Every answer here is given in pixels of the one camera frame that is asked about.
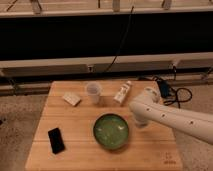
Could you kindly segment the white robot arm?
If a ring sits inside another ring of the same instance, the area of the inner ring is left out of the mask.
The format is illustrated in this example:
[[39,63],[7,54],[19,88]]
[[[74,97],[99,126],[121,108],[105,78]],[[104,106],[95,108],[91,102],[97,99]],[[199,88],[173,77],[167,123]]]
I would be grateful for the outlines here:
[[213,145],[213,114],[164,106],[159,101],[160,93],[152,87],[134,97],[129,108],[135,122],[143,126],[152,120]]

